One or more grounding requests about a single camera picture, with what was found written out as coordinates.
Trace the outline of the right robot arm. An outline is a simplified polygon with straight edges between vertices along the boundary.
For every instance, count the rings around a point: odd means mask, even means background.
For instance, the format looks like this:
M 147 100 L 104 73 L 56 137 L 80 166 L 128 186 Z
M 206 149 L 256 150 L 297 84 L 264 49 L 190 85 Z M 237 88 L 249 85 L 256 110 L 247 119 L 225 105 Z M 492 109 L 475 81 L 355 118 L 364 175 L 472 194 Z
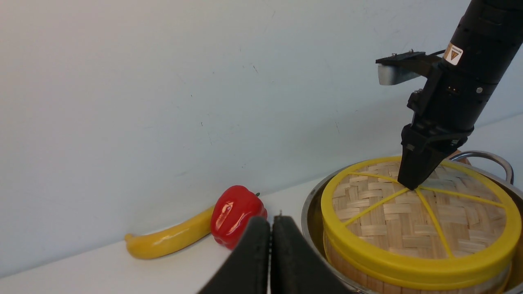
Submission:
M 407 103 L 398 182 L 416 189 L 468 140 L 522 45 L 521 0 L 473 0 L 424 88 Z

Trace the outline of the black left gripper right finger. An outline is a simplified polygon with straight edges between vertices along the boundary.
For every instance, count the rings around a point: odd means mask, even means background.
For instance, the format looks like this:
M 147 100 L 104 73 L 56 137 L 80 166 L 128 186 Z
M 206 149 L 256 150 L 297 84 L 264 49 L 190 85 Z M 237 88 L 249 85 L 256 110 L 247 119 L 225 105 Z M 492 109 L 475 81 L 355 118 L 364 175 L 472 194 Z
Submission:
M 275 216 L 270 264 L 272 294 L 351 294 L 314 252 L 291 216 Z

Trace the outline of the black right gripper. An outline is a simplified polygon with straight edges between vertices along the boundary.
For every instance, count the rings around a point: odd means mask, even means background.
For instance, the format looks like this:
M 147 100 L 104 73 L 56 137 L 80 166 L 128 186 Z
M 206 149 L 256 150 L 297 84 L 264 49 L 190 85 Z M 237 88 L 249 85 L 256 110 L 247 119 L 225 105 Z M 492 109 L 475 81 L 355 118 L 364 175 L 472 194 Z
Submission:
M 515 56 L 515 41 L 452 39 L 407 106 L 415 115 L 402 131 L 398 182 L 416 189 L 458 153 Z

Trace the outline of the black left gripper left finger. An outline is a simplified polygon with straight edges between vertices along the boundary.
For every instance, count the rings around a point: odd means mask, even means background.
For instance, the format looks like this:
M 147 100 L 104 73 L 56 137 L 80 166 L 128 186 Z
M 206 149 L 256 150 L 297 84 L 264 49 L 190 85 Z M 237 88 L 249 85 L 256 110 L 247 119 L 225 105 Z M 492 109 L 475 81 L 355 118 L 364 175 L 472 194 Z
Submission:
M 270 245 L 269 222 L 261 216 L 250 219 L 235 249 L 199 293 L 267 293 Z

